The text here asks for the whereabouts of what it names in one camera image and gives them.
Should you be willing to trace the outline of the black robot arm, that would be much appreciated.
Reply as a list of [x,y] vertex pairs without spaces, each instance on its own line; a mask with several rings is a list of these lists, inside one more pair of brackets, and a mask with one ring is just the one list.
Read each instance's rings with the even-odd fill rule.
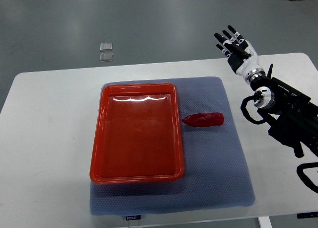
[[309,96],[272,77],[272,69],[267,73],[261,69],[247,73],[245,80],[254,94],[242,101],[243,116],[256,125],[267,123],[268,134],[291,147],[296,157],[304,156],[302,145],[317,155],[318,107]]

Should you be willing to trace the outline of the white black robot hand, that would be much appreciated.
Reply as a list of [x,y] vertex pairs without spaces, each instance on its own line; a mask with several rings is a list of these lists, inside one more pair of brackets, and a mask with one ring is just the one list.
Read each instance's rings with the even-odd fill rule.
[[265,75],[251,43],[231,25],[222,34],[215,33],[214,36],[218,40],[216,47],[225,55],[232,71],[243,77],[247,84],[251,84],[256,77]]

